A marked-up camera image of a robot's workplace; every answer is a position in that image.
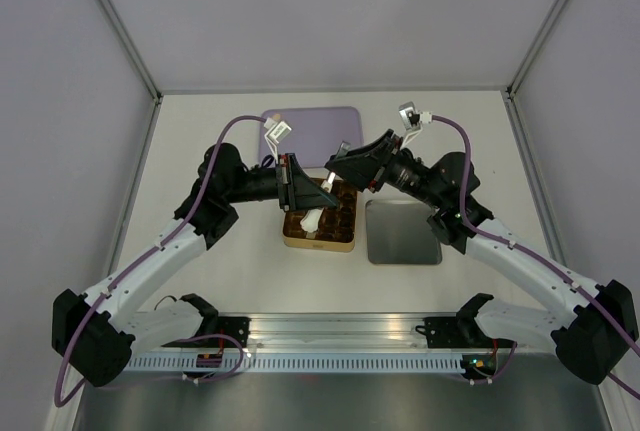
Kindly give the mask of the gold chocolate box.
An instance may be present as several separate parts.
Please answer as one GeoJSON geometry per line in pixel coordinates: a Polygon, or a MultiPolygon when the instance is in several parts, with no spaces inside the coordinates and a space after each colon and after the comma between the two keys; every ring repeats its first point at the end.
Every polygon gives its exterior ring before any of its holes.
{"type": "Polygon", "coordinates": [[[304,212],[287,212],[285,214],[282,237],[284,244],[292,248],[310,249],[310,250],[322,250],[331,252],[351,252],[355,247],[355,235],[356,235],[356,218],[357,218],[357,205],[358,205],[358,190],[345,183],[340,179],[336,179],[333,183],[331,193],[339,199],[339,206],[336,208],[336,214],[322,215],[319,220],[318,229],[314,233],[307,233],[301,227],[301,221],[305,216],[304,212]],[[339,196],[342,193],[349,193],[352,197],[349,201],[341,201],[339,196]],[[352,213],[342,214],[339,212],[341,206],[351,207],[352,213]],[[334,229],[329,229],[324,226],[326,220],[335,220],[337,226],[334,229]],[[351,228],[339,227],[341,220],[350,220],[352,223],[351,228]],[[350,232],[353,234],[353,239],[350,242],[341,242],[338,238],[340,233],[350,232]],[[335,235],[335,241],[323,240],[325,233],[333,233],[335,235]]]}

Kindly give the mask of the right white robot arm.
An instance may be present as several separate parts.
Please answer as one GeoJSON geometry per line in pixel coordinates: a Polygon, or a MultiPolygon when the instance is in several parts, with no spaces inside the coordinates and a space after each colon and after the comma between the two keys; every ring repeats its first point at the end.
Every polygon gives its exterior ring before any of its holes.
{"type": "Polygon", "coordinates": [[[325,165],[360,191],[390,185],[429,205],[427,222],[438,241],[483,263],[520,287],[540,309],[478,293],[456,313],[459,339],[479,347],[492,339],[554,354],[574,376],[601,384],[629,350],[639,327],[631,291],[616,280],[602,285],[544,257],[521,242],[471,195],[479,181],[466,152],[424,165],[387,131],[374,143],[325,165]]]}

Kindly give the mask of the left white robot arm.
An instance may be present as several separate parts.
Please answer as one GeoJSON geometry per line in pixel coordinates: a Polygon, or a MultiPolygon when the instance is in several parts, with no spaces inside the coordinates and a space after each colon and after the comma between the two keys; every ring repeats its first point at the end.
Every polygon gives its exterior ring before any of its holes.
{"type": "Polygon", "coordinates": [[[274,200],[284,211],[332,209],[339,200],[300,167],[294,154],[272,167],[247,167],[229,143],[204,155],[185,201],[151,247],[77,294],[53,303],[52,347],[94,387],[111,383],[131,358],[157,347],[212,344],[219,312],[191,293],[155,311],[142,305],[172,276],[215,246],[238,219],[235,204],[274,200]]]}

